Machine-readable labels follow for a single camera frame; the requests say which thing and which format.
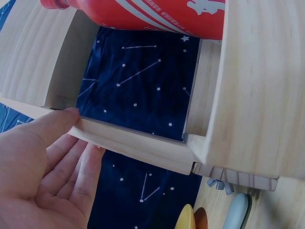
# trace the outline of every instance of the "finger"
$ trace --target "finger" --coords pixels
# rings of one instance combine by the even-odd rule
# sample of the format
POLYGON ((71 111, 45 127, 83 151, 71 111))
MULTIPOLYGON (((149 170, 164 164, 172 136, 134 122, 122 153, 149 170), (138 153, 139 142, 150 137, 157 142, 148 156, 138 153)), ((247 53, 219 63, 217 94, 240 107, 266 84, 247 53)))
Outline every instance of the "finger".
POLYGON ((52 195, 57 195, 59 190, 69 181, 86 146, 87 142, 78 140, 58 165, 42 179, 41 185, 52 195))
POLYGON ((81 155, 80 159, 78 160, 77 165, 76 165, 68 183, 65 184, 64 187, 62 187, 62 189, 57 193, 57 197, 62 198, 62 199, 67 199, 67 200, 70 198, 72 191, 74 189, 78 174, 80 172, 82 157, 83 157, 83 154, 81 155))
POLYGON ((92 210, 104 153, 105 149, 92 144, 87 145, 83 152, 80 172, 69 199, 87 220, 92 210))
POLYGON ((80 113, 77 108, 53 111, 31 123, 19 125, 15 130, 33 135, 39 143, 49 147, 58 138, 67 133, 75 125, 79 117, 80 113))
POLYGON ((77 140, 77 138, 69 134, 65 134, 47 148, 47 167, 46 171, 44 172, 44 176, 54 169, 54 167, 75 145, 77 140))

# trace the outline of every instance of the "wooden slat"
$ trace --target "wooden slat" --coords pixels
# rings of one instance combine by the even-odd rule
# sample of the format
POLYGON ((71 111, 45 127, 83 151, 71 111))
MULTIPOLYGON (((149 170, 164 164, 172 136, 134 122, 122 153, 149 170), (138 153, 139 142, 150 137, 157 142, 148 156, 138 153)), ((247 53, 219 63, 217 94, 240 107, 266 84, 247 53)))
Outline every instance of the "wooden slat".
POLYGON ((195 171, 196 174, 215 178, 226 183, 232 183, 268 191, 274 191, 277 184, 277 179, 260 177, 253 174, 241 173, 234 170, 214 166, 199 165, 193 171, 195 171))
POLYGON ((305 178, 305 1, 228 0, 204 164, 305 178))
POLYGON ((0 32, 0 92, 13 57, 17 42, 37 0, 17 0, 0 32))
MULTIPOLYGON (((0 103, 37 119, 52 112, 0 95, 0 103)), ((190 174, 193 153, 182 142, 146 134, 109 123, 81 118, 70 130, 70 135, 91 142, 125 156, 182 174, 190 174)))
POLYGON ((3 96, 58 109, 75 106, 98 29, 80 10, 47 10, 36 1, 14 49, 3 96))
POLYGON ((213 105, 221 45, 202 40, 185 132, 205 136, 213 105))

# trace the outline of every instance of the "light blue object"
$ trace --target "light blue object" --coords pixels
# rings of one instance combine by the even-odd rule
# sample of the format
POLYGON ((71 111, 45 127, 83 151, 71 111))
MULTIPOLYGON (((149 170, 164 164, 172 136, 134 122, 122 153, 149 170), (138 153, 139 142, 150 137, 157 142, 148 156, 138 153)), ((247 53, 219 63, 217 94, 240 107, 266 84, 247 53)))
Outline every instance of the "light blue object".
POLYGON ((237 194, 229 208, 223 229, 240 229, 249 206, 248 196, 244 193, 237 194))

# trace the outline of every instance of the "orange object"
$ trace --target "orange object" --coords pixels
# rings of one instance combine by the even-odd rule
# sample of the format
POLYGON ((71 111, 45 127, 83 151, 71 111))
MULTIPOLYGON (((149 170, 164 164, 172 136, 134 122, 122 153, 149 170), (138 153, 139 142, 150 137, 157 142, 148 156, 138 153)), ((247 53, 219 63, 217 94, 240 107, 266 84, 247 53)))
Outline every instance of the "orange object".
POLYGON ((41 0, 47 9, 83 10, 97 24, 121 30, 179 32, 221 40, 225 0, 41 0))
POLYGON ((208 216, 204 208, 199 208, 194 214, 196 229, 208 229, 208 216))

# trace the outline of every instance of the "hand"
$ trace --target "hand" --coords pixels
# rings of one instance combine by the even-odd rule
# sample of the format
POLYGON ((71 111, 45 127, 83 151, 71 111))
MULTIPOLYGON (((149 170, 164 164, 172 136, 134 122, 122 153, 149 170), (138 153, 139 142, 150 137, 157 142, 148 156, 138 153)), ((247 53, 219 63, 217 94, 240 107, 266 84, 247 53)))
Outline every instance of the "hand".
POLYGON ((105 150, 66 134, 78 119, 69 108, 0 134, 0 228, 87 228, 105 150))

